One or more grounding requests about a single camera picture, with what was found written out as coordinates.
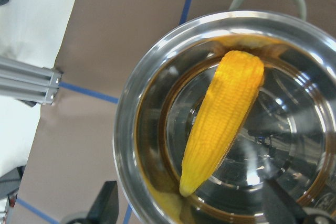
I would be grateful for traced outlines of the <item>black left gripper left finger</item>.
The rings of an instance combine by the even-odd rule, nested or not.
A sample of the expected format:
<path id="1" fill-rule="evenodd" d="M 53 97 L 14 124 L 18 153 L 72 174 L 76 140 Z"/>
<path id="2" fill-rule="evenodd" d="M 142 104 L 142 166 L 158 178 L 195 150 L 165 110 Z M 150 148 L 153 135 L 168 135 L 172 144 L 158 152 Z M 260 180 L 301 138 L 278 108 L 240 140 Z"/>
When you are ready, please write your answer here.
<path id="1" fill-rule="evenodd" d="M 119 194 L 116 181 L 106 181 L 89 211 L 65 216 L 60 223 L 117 223 Z"/>

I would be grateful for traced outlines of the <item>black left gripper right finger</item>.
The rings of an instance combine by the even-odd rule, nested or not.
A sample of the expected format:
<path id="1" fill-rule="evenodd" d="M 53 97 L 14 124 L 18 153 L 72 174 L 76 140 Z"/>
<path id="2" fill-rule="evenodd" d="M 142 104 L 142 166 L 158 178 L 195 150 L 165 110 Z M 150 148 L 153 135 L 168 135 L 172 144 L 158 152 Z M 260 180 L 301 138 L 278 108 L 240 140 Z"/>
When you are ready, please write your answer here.
<path id="1" fill-rule="evenodd" d="M 299 205 L 274 179 L 265 180 L 262 188 L 268 223 L 335 223 L 325 211 Z"/>

